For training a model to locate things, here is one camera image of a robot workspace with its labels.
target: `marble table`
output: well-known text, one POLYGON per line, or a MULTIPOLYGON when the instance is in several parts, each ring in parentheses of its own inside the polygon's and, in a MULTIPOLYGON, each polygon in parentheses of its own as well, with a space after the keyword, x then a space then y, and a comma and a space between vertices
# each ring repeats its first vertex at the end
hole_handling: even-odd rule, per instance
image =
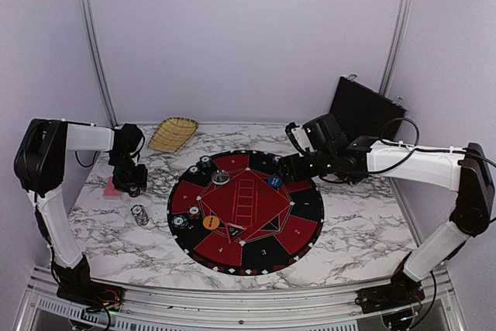
MULTIPOLYGON (((155 127, 143 126, 146 145, 155 127)), ((317 181, 325 205, 322 233, 300 261, 275 273, 239 277, 194 262, 174 241, 167 199, 174 183, 202 155, 226 150, 294 153, 284 126, 201 125, 176 155, 144 147, 148 189, 138 198, 103 198, 112 175, 108 155, 93 167, 69 220, 94 278, 166 288, 251 290, 306 288, 391 275, 415 243, 387 180, 368 178, 355 187, 317 181), (138 226, 130 209, 145 207, 150 222, 138 226)))

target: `wicker basket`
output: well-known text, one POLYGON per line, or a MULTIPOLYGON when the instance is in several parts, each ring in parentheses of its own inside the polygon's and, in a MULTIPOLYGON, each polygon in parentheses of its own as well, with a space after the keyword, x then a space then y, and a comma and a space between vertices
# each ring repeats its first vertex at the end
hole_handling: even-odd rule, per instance
POLYGON ((193 137, 198 122, 187 118, 168 118, 159 125, 148 147, 165 153, 177 153, 193 137))

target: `vertical metal bar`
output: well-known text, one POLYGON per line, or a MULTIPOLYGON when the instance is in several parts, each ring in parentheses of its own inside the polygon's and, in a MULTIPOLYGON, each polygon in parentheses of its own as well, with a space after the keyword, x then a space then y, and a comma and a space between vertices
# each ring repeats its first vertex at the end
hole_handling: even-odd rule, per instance
POLYGON ((398 52, 400 50, 401 42, 405 37, 406 25, 408 22, 408 15, 412 6, 412 0, 400 0, 398 7, 398 16, 396 18, 396 25, 394 27, 393 39, 391 41, 391 48, 387 56, 386 67, 382 76, 381 86, 379 93, 387 96, 391 88, 391 80, 393 78, 394 66, 398 59, 398 52))
POLYGON ((110 123, 110 125, 112 127, 115 127, 118 125, 118 121, 117 121, 117 116, 115 115, 115 110, 112 104, 112 100, 110 98, 109 87, 107 85, 105 72, 103 70, 102 58, 100 56, 100 51, 98 49, 95 23, 93 20, 93 13, 91 12, 91 1, 80 0, 80 2, 81 2, 81 10, 83 12, 84 25, 86 28, 86 34, 88 37, 88 43, 91 51, 91 57, 93 60, 93 65, 95 67, 100 93, 102 94, 105 113, 107 115, 108 122, 110 123))

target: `orange disc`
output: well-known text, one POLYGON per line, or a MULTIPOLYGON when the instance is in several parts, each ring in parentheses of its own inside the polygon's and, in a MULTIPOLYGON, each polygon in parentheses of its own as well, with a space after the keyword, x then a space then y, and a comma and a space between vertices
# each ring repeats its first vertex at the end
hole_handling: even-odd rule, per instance
POLYGON ((217 216, 207 216, 203 219, 203 226, 208 230, 215 230, 219 227, 220 220, 217 216))

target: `blue disc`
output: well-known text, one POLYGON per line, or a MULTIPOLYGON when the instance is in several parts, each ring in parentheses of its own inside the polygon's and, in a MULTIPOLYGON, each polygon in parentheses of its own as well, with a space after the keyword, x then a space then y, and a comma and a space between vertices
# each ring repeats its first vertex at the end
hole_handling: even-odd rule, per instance
POLYGON ((282 179, 277 176, 272 176, 269 178, 269 185, 272 188, 280 188, 282 186, 282 179))

